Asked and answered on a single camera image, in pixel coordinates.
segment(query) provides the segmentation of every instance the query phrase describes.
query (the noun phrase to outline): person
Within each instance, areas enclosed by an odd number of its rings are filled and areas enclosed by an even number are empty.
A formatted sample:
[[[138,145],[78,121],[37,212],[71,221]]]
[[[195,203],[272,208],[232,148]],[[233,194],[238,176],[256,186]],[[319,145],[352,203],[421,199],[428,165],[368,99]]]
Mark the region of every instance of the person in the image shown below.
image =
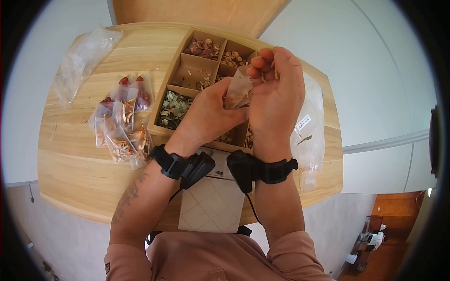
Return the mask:
[[[284,48],[260,54],[247,71],[254,81],[249,107],[224,109],[222,97],[231,77],[222,79],[196,96],[167,141],[167,153],[187,158],[249,118],[254,156],[265,163],[291,160],[290,136],[305,98],[302,65]],[[331,280],[305,232],[292,172],[278,184],[256,182],[256,213],[270,246],[267,256],[250,237],[232,233],[162,232],[145,251],[145,238],[161,218],[174,183],[151,161],[125,190],[111,221],[106,280]]]
[[[362,240],[365,237],[368,237],[367,245],[373,246],[371,247],[371,251],[375,251],[376,249],[378,249],[378,247],[381,245],[383,241],[384,242],[387,241],[387,236],[385,236],[383,232],[378,232],[378,234],[373,234],[370,232],[360,234],[360,240]]]

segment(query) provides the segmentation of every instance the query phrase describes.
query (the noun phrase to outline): black wrist strap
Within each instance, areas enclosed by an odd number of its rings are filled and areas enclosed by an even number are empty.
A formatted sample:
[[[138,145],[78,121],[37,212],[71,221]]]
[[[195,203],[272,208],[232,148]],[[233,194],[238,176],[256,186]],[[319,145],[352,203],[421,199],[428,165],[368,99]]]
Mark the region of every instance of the black wrist strap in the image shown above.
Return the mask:
[[[165,144],[155,147],[150,152],[150,157],[153,157],[161,166],[163,175],[172,179],[179,179],[189,166],[189,163],[192,162],[194,156],[185,159],[175,153],[168,154],[164,147]]]
[[[266,184],[285,181],[293,169],[298,169],[297,160],[282,160],[265,163],[251,154],[236,150],[227,157],[228,168],[243,193],[252,191],[252,181],[262,180]]]
[[[216,166],[215,161],[205,152],[200,155],[195,153],[184,159],[175,153],[168,154],[164,147],[165,144],[154,147],[149,156],[161,166],[163,175],[172,179],[182,178],[181,189],[188,189]]]
[[[293,169],[298,169],[297,160],[293,158],[289,161],[283,159],[275,163],[265,163],[254,156],[252,157],[255,162],[253,181],[260,179],[266,184],[281,183],[288,178]]]

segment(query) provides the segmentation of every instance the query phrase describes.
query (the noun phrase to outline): cardboard compartment box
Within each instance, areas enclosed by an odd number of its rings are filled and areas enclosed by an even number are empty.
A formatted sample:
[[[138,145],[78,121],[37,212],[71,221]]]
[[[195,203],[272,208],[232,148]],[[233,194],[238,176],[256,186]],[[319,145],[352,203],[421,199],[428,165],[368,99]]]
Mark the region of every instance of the cardboard compartment box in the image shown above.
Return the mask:
[[[192,37],[195,37],[197,40],[211,39],[213,44],[219,45],[220,50],[218,60],[183,53],[183,51],[189,46]],[[205,88],[204,84],[207,78],[209,78],[210,85],[213,85],[216,82],[216,77],[218,75],[234,75],[237,70],[236,67],[220,63],[220,59],[226,51],[236,51],[242,55],[242,58],[245,58],[245,60],[257,56],[257,52],[255,50],[214,34],[208,34],[194,29],[191,29],[186,34],[173,57],[172,63],[167,70],[167,73],[162,81],[161,88],[159,89],[153,104],[152,113],[148,123],[148,129],[152,134],[170,137],[174,132],[174,130],[166,128],[166,125],[161,124],[161,107],[164,99],[166,98],[167,90],[188,98],[195,98],[201,90],[199,87],[202,85],[199,83],[200,81],[203,83],[203,88]],[[229,143],[213,141],[205,144],[205,146],[229,152],[241,149],[246,153],[252,154],[253,150],[245,147],[247,130],[248,121],[233,128],[228,133],[229,138],[231,138]]]

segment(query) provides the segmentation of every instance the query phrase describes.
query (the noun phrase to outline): wrist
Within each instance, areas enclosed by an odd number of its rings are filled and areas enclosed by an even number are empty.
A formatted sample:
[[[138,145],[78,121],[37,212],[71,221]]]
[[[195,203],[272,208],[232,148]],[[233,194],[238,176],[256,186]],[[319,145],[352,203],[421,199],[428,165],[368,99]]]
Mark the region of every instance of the wrist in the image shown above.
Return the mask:
[[[265,163],[292,159],[289,139],[257,138],[253,140],[253,155]]]
[[[189,158],[200,146],[175,132],[164,146],[168,154],[175,153],[183,158]]]

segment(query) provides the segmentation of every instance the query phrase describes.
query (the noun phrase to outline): hand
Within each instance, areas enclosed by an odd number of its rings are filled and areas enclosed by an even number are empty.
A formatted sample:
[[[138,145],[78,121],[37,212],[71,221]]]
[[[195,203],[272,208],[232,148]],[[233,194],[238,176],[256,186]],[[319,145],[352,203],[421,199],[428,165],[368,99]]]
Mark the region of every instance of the hand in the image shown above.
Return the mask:
[[[222,97],[231,83],[226,77],[199,93],[182,122],[166,144],[168,153],[189,157],[197,148],[212,142],[248,119],[248,107],[225,110]]]
[[[264,74],[266,82],[253,83],[250,126],[255,157],[264,162],[291,159],[290,136],[305,100],[305,83],[300,60],[285,48],[262,49],[252,59],[247,74],[253,80]],[[274,68],[279,75],[275,79]]]

